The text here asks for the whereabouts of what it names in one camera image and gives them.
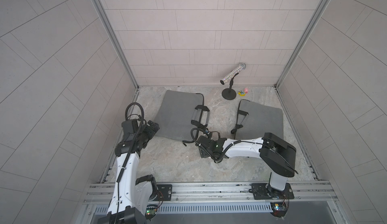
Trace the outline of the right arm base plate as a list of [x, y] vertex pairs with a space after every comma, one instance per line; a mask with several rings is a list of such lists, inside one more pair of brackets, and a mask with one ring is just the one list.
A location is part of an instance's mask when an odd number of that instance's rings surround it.
[[253, 183], [249, 193], [253, 194], [255, 200], [290, 200], [294, 199], [294, 193], [289, 183], [285, 189], [279, 191], [272, 188], [269, 183]]

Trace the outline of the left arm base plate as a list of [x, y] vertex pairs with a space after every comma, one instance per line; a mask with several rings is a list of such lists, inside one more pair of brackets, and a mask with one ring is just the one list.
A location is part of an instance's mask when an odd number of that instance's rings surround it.
[[171, 184], [157, 184], [157, 193], [149, 201], [159, 201], [160, 197], [163, 201], [171, 201], [172, 188]]

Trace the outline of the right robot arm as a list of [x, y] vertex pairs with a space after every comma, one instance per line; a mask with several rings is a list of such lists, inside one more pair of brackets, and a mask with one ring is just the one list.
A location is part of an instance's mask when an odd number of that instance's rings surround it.
[[193, 137], [203, 158], [211, 158], [215, 163], [223, 159], [247, 157], [263, 160], [271, 169], [269, 182], [264, 187], [252, 187], [258, 199], [290, 200], [294, 195], [288, 184], [298, 172], [295, 169], [296, 148], [280, 137], [266, 132], [263, 137], [249, 140], [229, 138], [212, 139], [212, 134]]

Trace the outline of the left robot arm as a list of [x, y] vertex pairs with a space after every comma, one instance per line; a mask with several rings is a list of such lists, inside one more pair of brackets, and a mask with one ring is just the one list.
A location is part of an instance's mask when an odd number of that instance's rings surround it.
[[149, 200], [157, 196], [158, 188], [153, 175], [136, 178], [141, 150], [159, 130], [153, 121], [130, 119], [122, 123], [124, 136], [114, 150], [117, 157], [117, 177], [106, 216], [99, 224], [145, 224]]

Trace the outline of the grey laptop bag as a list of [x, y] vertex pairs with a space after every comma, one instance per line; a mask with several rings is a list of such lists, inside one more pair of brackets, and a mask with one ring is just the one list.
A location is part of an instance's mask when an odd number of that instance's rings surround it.
[[203, 94], [168, 90], [154, 118], [160, 127], [156, 136], [181, 141], [183, 144], [193, 143], [191, 130], [204, 130], [208, 126], [208, 120], [205, 124], [201, 123], [204, 112], [210, 110], [205, 106]]
[[238, 105], [236, 125], [231, 131], [234, 139], [256, 139], [266, 132], [284, 137], [283, 111], [249, 100], [241, 100]]

